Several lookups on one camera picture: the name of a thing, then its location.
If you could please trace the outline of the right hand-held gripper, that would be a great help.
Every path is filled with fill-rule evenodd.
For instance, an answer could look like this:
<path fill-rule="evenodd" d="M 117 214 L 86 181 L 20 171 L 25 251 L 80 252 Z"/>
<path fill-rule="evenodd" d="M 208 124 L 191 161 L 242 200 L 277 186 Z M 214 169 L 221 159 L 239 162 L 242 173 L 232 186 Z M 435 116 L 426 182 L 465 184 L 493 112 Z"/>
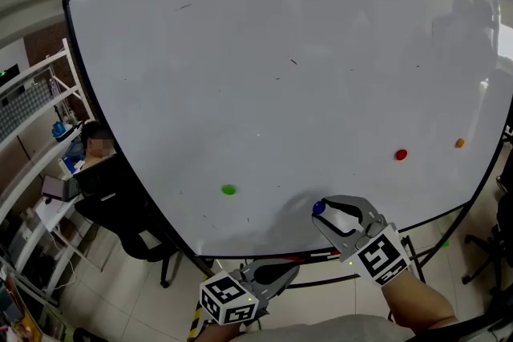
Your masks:
<path fill-rule="evenodd" d="M 378 217 L 378 212 L 367 199 L 352 195 L 331 195 L 321 201 L 342 212 L 313 215 L 312 221 L 340 253 L 353 253 L 344 259 L 340 255 L 339 261 L 344 266 L 379 288 L 408 270 L 410 258 L 393 223 L 387 224 L 366 245 L 356 249 L 362 237 L 361 224 L 370 224 Z"/>

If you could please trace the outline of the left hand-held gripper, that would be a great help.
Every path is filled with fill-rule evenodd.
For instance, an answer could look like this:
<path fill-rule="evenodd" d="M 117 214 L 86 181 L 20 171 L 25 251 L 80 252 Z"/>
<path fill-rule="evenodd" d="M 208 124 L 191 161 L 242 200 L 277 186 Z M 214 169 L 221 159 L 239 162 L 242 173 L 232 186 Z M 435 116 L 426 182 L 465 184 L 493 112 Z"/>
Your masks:
<path fill-rule="evenodd" d="M 200 284 L 200 305 L 219 325 L 250 324 L 267 313 L 269 300 L 297 277 L 292 260 L 257 260 L 231 272 L 221 271 Z"/>

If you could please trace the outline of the person's right forearm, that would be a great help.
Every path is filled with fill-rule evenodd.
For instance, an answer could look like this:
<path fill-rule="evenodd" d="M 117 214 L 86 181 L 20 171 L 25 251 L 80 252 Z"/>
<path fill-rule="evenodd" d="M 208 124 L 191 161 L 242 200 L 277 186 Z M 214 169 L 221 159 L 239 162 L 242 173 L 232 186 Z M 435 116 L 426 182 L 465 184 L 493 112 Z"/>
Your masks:
<path fill-rule="evenodd" d="M 395 322 L 415 334 L 458 322 L 450 302 L 408 270 L 384 285 L 382 294 Z"/>

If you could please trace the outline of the person's left forearm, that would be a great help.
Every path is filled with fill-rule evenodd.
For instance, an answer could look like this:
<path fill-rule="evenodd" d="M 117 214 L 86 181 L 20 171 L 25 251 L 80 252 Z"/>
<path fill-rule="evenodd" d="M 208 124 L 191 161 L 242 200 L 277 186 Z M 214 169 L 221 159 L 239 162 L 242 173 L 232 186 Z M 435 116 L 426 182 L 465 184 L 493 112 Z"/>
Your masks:
<path fill-rule="evenodd" d="M 239 324 L 211 324 L 197 336 L 195 342 L 231 342 L 242 334 Z"/>

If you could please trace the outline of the person's grey shirt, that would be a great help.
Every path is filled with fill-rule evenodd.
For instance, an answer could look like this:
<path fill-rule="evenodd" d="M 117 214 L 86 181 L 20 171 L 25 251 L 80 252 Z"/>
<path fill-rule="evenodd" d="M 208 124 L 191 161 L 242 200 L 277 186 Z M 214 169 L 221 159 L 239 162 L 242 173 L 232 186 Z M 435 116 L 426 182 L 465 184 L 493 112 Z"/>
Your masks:
<path fill-rule="evenodd" d="M 341 316 L 318 324 L 245 332 L 231 342 L 406 342 L 413 331 L 379 316 Z"/>

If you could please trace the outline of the yellow-black hazard floor tape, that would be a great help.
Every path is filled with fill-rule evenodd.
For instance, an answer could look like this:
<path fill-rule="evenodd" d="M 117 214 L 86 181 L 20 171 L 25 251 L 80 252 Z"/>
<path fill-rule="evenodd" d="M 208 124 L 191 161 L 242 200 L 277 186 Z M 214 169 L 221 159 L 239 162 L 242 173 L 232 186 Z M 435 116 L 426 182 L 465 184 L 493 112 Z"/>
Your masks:
<path fill-rule="evenodd" d="M 202 314 L 202 309 L 203 309 L 203 307 L 202 307 L 200 301 L 198 301 L 196 304 L 196 310 L 195 310 L 195 313 L 193 316 L 191 327 L 188 332 L 187 342 L 192 342 L 200 333 L 200 328 L 201 328 L 200 318 L 201 318 L 201 314 Z"/>

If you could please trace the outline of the black-framed mobile whiteboard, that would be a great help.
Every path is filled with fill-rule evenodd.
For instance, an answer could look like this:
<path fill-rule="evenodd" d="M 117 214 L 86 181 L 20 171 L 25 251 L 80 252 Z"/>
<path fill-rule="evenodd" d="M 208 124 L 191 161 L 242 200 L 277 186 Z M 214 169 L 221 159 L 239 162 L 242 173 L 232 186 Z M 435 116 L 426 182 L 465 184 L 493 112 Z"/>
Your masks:
<path fill-rule="evenodd" d="M 464 215 L 513 105 L 513 0 L 63 9 L 117 153 L 197 266 L 330 251 L 311 221 L 329 195 L 365 198 L 401 231 Z"/>

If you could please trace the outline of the black office chair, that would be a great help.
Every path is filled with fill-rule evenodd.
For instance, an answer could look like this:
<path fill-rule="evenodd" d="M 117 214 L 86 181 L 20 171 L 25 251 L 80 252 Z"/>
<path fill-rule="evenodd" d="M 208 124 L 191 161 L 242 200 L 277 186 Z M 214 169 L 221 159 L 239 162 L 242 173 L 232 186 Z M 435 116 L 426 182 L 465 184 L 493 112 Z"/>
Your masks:
<path fill-rule="evenodd" d="M 513 268 L 513 185 L 505 185 L 505 182 L 501 175 L 496 178 L 496 183 L 503 195 L 498 201 L 497 224 L 491 229 L 491 237 L 484 240 L 475 235 L 466 235 L 464 239 L 465 244 L 474 243 L 486 252 L 487 259 L 475 273 L 464 276 L 462 284 L 469 284 L 489 265 L 492 265 L 495 276 L 495 286 L 490 290 L 492 296 L 499 294 L 502 289 L 502 262 L 505 261 L 510 268 Z"/>
<path fill-rule="evenodd" d="M 116 234 L 129 256 L 160 261 L 160 285 L 168 288 L 169 261 L 179 249 L 151 217 L 146 195 L 123 161 L 116 155 L 87 161 L 75 178 L 83 196 L 76 211 Z"/>

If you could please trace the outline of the small white table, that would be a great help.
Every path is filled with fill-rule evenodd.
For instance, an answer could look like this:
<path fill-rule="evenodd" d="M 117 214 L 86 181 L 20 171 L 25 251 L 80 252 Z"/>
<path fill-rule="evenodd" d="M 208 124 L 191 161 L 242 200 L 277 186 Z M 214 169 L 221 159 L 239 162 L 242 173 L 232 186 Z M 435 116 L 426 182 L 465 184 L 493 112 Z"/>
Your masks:
<path fill-rule="evenodd" d="M 65 202 L 59 199 L 52 199 L 50 197 L 43 196 L 35 208 L 35 213 L 48 232 L 56 234 L 69 250 L 72 250 L 90 266 L 96 268 L 99 272 L 102 272 L 103 267 L 88 259 L 66 236 L 62 234 L 60 229 L 61 220 L 66 217 L 69 212 L 75 210 L 75 204 L 81 199 L 83 199 L 83 196 L 78 195 L 70 201 Z"/>

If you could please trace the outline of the open laptop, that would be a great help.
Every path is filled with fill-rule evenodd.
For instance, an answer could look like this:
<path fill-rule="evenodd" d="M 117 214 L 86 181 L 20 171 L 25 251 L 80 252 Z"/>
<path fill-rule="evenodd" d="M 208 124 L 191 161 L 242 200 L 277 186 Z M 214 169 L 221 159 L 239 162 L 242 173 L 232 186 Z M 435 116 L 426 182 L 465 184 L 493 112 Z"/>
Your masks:
<path fill-rule="evenodd" d="M 41 192 L 48 198 L 69 202 L 79 195 L 80 190 L 75 178 L 57 179 L 46 175 L 42 182 Z"/>

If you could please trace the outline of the white shelf rack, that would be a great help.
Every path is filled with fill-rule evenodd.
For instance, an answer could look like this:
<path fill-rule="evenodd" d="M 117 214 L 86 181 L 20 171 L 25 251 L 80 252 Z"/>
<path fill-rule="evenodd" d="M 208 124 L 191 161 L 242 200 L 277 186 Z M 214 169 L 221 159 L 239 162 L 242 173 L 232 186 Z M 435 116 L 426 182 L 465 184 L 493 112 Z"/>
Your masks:
<path fill-rule="evenodd" d="M 46 230 L 35 208 L 44 196 L 46 175 L 69 179 L 81 165 L 79 135 L 95 115 L 66 38 L 56 53 L 0 88 L 0 107 L 43 79 L 52 100 L 0 142 L 0 268 L 13 274 L 24 291 L 55 304 L 52 295 L 62 287 L 62 275 L 77 254 Z M 55 139 L 51 130 L 58 121 L 67 132 Z M 90 227 L 75 211 L 60 222 L 62 234 L 78 249 Z"/>

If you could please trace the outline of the grey checkered panel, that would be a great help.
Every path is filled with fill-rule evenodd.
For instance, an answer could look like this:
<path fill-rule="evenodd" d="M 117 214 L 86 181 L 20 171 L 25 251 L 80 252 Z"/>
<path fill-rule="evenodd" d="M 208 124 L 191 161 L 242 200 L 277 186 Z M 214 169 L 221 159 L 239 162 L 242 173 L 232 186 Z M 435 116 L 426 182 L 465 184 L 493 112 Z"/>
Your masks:
<path fill-rule="evenodd" d="M 0 142 L 51 100 L 50 88 L 43 79 L 0 107 Z"/>

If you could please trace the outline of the black sign with green light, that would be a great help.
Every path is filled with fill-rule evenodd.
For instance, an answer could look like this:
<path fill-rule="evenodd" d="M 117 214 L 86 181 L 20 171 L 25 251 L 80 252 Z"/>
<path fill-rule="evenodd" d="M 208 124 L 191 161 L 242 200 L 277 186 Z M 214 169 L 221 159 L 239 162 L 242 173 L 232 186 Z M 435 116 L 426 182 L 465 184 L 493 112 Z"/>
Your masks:
<path fill-rule="evenodd" d="M 7 84 L 10 80 L 17 77 L 20 74 L 20 70 L 17 64 L 14 64 L 8 69 L 0 70 L 0 88 Z"/>

